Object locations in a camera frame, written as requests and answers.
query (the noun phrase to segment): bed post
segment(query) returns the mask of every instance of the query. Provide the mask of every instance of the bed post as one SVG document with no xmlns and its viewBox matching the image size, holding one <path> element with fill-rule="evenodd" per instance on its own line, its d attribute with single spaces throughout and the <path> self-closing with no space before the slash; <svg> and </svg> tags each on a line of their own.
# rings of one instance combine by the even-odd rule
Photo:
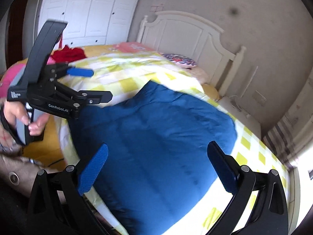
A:
<svg viewBox="0 0 313 235">
<path fill-rule="evenodd" d="M 240 51 L 236 54 L 233 64 L 230 67 L 230 70 L 221 86 L 221 88 L 219 89 L 219 94 L 220 96 L 225 96 L 227 89 L 229 88 L 232 80 L 234 79 L 240 65 L 241 62 L 244 58 L 244 53 L 247 50 L 247 48 L 245 46 L 241 46 Z"/>
<path fill-rule="evenodd" d="M 137 42 L 139 42 L 139 43 L 141 43 L 141 41 L 142 41 L 143 33 L 145 31 L 145 24 L 148 22 L 147 18 L 148 18 L 148 16 L 145 15 L 143 20 L 140 23 L 140 29 L 139 29 L 139 32 L 137 35 Z"/>
</svg>

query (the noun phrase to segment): wall socket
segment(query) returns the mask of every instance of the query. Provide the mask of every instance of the wall socket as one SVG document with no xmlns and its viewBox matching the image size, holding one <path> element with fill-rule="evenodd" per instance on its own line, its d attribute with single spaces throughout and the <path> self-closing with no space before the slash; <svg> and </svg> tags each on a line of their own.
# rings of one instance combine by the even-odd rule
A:
<svg viewBox="0 0 313 235">
<path fill-rule="evenodd" d="M 262 107 L 264 107 L 267 102 L 267 99 L 256 90 L 252 94 L 252 98 L 255 99 Z"/>
</svg>

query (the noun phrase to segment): bed frame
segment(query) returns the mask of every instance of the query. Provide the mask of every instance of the bed frame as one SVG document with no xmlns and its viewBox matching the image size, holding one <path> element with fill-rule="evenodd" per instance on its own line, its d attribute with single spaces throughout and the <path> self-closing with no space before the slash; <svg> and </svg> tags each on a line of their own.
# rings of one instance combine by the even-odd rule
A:
<svg viewBox="0 0 313 235">
<path fill-rule="evenodd" d="M 162 53 L 175 53 L 194 59 L 208 75 L 208 84 L 225 96 L 234 79 L 246 47 L 237 54 L 226 50 L 220 42 L 223 33 L 211 21 L 182 11 L 160 11 L 154 22 L 141 21 L 137 42 Z"/>
</svg>

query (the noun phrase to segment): red cloth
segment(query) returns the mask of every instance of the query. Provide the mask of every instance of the red cloth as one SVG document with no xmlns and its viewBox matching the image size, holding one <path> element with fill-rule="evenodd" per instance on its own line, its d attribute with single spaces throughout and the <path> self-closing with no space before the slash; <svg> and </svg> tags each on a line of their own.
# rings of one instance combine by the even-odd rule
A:
<svg viewBox="0 0 313 235">
<path fill-rule="evenodd" d="M 51 56 L 55 62 L 74 62 L 86 58 L 81 48 L 69 48 L 68 45 L 62 50 L 57 50 Z"/>
</svg>

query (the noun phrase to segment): black strap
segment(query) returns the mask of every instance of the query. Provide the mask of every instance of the black strap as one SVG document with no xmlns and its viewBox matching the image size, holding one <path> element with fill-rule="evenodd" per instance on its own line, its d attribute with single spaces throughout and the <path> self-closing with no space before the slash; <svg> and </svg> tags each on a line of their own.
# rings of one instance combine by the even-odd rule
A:
<svg viewBox="0 0 313 235">
<path fill-rule="evenodd" d="M 8 123 L 7 119 L 4 116 L 3 110 L 4 110 L 4 105 L 1 106 L 1 111 L 0 111 L 0 120 L 1 120 L 3 128 L 10 133 L 10 135 L 12 136 L 12 138 L 15 140 L 15 142 L 18 145 L 21 145 L 24 147 L 25 144 L 21 142 L 21 140 L 19 139 L 17 131 L 14 128 L 12 128 L 12 126 Z"/>
</svg>

